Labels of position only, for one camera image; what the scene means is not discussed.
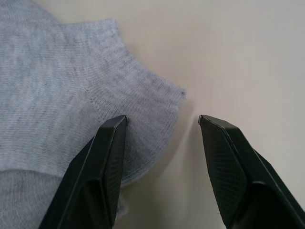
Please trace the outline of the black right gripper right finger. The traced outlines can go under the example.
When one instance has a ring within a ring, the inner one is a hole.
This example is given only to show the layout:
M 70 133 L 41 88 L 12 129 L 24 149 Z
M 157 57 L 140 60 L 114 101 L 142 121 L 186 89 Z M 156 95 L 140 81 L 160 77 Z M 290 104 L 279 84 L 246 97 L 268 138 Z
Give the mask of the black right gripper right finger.
M 272 165 L 227 121 L 199 117 L 208 175 L 228 229 L 302 229 L 305 213 Z

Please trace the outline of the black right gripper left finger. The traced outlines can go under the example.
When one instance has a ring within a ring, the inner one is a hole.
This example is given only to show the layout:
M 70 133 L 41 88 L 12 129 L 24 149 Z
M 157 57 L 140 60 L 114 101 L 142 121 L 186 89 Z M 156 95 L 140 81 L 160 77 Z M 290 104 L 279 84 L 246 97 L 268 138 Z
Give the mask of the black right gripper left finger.
M 111 229 L 122 181 L 125 115 L 107 120 L 70 162 L 41 229 Z

